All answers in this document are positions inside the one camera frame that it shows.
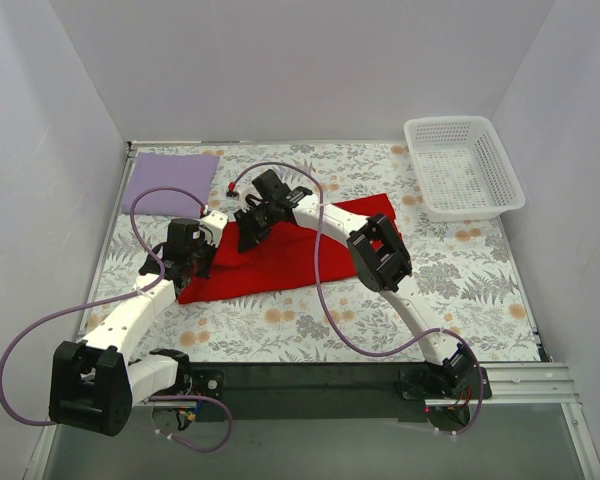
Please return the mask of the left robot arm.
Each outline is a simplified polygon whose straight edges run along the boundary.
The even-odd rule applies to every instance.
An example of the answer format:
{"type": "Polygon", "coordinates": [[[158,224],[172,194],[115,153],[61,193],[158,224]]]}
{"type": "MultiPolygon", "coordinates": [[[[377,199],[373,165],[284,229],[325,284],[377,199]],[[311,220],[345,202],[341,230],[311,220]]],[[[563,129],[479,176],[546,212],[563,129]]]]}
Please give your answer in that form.
{"type": "Polygon", "coordinates": [[[156,318],[177,302],[191,281],[209,275],[227,224],[227,216],[217,210],[199,219],[172,220],[165,242],[148,250],[132,297],[81,341],[65,341],[56,349],[52,421],[115,436],[136,404],[156,393],[180,400],[191,392],[186,354],[158,349],[141,360],[132,356],[156,318]]]}

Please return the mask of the red t shirt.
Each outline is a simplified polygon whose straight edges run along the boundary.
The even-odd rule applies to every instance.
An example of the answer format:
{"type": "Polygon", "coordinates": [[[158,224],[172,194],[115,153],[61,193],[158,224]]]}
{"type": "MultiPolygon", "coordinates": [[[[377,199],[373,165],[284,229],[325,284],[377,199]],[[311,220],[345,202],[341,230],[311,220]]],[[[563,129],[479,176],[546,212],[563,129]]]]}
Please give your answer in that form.
{"type": "MultiPolygon", "coordinates": [[[[386,193],[335,204],[355,214],[385,214],[395,226],[396,213],[386,193]]],[[[211,302],[245,295],[290,290],[315,284],[315,232],[289,223],[277,224],[261,245],[238,252],[238,226],[230,222],[215,256],[211,277],[195,278],[180,294],[178,303],[211,302]]],[[[356,277],[346,246],[322,236],[320,277],[331,282],[356,277]]]]}

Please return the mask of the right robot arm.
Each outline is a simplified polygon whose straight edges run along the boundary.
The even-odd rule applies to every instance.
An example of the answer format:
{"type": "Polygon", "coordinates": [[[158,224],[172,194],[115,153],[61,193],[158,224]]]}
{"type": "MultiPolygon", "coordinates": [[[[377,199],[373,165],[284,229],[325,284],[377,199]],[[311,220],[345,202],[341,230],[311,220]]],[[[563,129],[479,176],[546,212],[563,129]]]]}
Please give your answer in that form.
{"type": "Polygon", "coordinates": [[[329,238],[345,247],[358,280],[380,294],[412,334],[409,346],[419,346],[427,376],[419,389],[426,395],[482,401],[487,378],[469,344],[457,333],[440,327],[435,312],[421,296],[410,254],[392,221],[384,214],[363,216],[326,203],[321,186],[291,188],[265,163],[265,172],[252,182],[256,192],[242,194],[234,214],[239,249],[261,244],[274,226],[293,224],[315,233],[313,269],[316,291],[324,294],[320,269],[320,241],[329,238]]]}

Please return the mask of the white plastic basket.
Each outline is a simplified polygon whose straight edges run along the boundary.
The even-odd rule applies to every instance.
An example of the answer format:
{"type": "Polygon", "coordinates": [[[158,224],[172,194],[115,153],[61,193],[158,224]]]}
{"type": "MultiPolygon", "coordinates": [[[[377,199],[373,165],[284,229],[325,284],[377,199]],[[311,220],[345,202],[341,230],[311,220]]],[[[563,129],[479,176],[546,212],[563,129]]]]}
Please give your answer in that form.
{"type": "Polygon", "coordinates": [[[431,221],[490,220],[525,205],[509,157],[487,118],[412,119],[404,124],[404,134],[431,221]]]}

